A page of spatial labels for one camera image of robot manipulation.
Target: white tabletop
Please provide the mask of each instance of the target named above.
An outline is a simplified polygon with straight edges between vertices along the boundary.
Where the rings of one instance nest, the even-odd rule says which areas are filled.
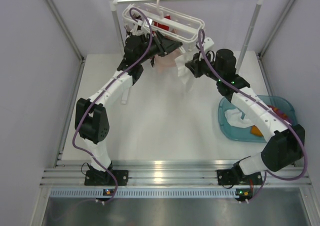
[[[88,98],[114,74],[120,54],[88,55],[77,100]],[[222,96],[216,82],[205,76],[194,81],[186,93],[177,68],[159,73],[149,63],[131,87],[126,105],[116,101],[107,116],[110,131],[106,137],[111,160],[227,160],[242,159],[261,151],[265,143],[238,142],[227,139],[218,124]],[[267,95],[255,52],[247,52],[240,75],[258,95]],[[62,159],[90,157],[72,146],[75,111]],[[86,147],[78,136],[76,144]]]

